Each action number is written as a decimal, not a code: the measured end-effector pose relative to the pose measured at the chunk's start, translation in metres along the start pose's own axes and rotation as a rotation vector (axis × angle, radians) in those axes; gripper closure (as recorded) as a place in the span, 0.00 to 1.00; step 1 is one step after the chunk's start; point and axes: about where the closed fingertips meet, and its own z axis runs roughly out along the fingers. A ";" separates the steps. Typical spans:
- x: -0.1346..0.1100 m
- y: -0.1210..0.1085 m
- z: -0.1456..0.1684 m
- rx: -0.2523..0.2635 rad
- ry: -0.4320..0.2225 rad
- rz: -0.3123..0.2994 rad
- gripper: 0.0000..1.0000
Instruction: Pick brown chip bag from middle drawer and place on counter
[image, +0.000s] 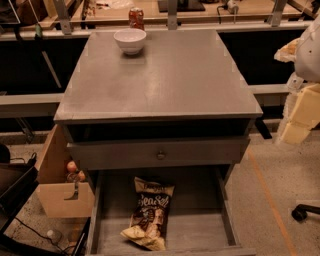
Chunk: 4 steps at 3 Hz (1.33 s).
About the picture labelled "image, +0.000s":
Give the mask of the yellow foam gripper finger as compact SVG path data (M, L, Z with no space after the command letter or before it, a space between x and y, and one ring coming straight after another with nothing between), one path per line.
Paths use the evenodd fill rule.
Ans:
M278 49L274 54L274 59L280 62L294 62L296 59L296 48L299 39L296 38L290 41L288 44L284 45L282 48Z
M320 123L320 84L310 84L296 94L296 102L280 135L287 144L300 144Z

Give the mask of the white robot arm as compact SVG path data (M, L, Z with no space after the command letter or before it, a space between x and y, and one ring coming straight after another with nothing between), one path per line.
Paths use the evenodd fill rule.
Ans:
M278 145L297 145L320 123L320 16L297 39L279 49L274 58L293 62Z

